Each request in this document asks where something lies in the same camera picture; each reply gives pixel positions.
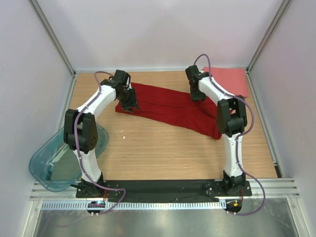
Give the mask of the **dark red t shirt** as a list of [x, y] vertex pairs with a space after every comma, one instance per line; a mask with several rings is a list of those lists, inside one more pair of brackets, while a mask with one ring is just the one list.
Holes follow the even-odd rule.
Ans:
[[133, 83], [140, 110], [132, 113], [196, 131], [219, 140], [222, 134], [216, 124], [217, 106], [209, 98], [192, 101], [189, 93]]

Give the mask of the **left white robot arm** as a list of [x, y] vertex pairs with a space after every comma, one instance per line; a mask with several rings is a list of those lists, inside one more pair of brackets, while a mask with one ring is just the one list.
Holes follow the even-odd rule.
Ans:
[[131, 76], [116, 70], [113, 75], [104, 71], [94, 73], [97, 91], [77, 109], [68, 109], [64, 120], [64, 142], [78, 159], [81, 183], [77, 190], [95, 198], [107, 189], [103, 174], [97, 164], [95, 147], [98, 141], [96, 120], [113, 101], [119, 101], [123, 111], [139, 110], [136, 91], [131, 85]]

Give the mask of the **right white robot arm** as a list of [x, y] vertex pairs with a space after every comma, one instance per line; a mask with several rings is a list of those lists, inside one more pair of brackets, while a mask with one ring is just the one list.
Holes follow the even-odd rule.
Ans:
[[211, 99], [217, 106], [216, 126], [224, 137], [226, 164], [223, 171], [224, 193], [230, 196], [240, 194], [245, 187], [246, 175], [242, 165], [242, 134], [247, 126], [244, 98], [224, 89], [208, 72], [202, 72], [197, 65], [185, 70], [190, 84], [191, 99]]

